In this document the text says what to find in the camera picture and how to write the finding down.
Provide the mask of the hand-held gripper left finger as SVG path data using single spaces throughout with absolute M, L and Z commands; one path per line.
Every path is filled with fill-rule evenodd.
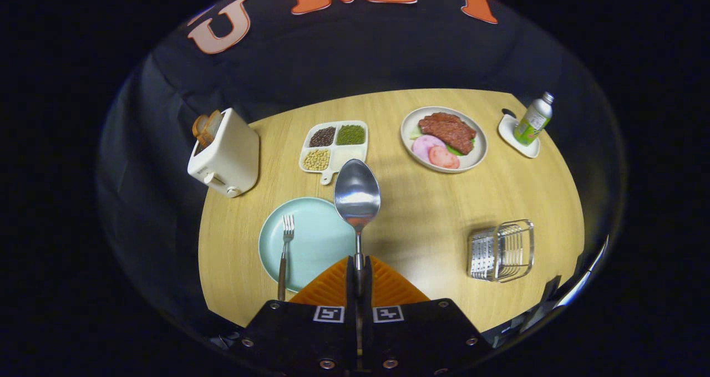
M 239 358 L 265 375 L 351 375 L 357 364 L 353 260 L 336 263 L 339 304 L 270 300 L 241 333 Z

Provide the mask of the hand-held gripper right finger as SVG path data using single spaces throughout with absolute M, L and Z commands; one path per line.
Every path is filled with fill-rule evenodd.
M 362 365 L 371 375 L 465 375 L 494 353 L 450 298 L 376 305 L 374 258 L 363 272 Z

